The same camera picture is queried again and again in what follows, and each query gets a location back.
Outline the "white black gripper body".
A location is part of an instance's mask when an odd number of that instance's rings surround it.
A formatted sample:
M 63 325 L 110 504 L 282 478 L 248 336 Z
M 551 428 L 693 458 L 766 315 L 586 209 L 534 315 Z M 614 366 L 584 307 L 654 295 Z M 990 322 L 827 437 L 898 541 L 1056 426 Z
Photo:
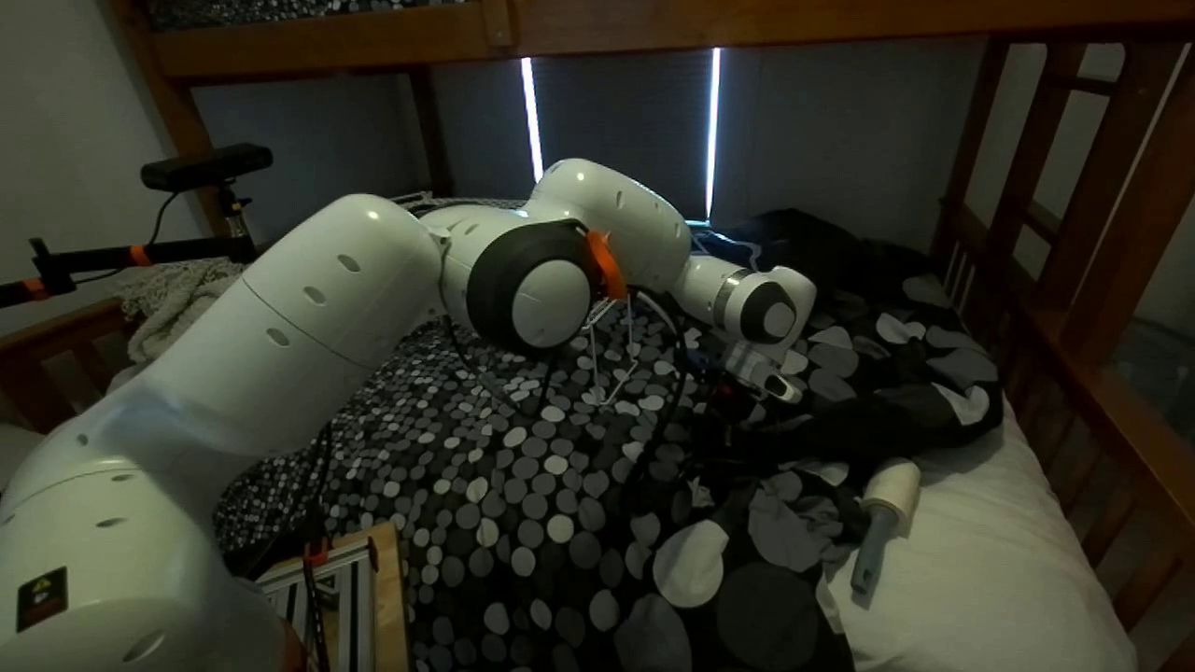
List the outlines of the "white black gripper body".
M 807 397 L 803 372 L 807 358 L 797 348 L 785 344 L 752 344 L 740 339 L 724 370 L 752 393 L 778 401 L 778 404 L 801 404 Z

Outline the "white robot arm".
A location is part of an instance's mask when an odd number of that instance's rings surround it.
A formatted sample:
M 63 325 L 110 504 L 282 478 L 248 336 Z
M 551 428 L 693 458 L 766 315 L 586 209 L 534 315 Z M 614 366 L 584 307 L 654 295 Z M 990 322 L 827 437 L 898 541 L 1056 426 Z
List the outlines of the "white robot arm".
M 634 292 L 713 327 L 737 383 L 803 397 L 785 361 L 815 279 L 696 249 L 683 214 L 617 167 L 569 157 L 520 205 L 426 218 L 379 193 L 330 200 L 15 465 L 0 504 L 0 672 L 300 672 L 300 630 L 221 559 L 221 492 L 307 449 L 432 317 L 551 355 L 597 302 Z

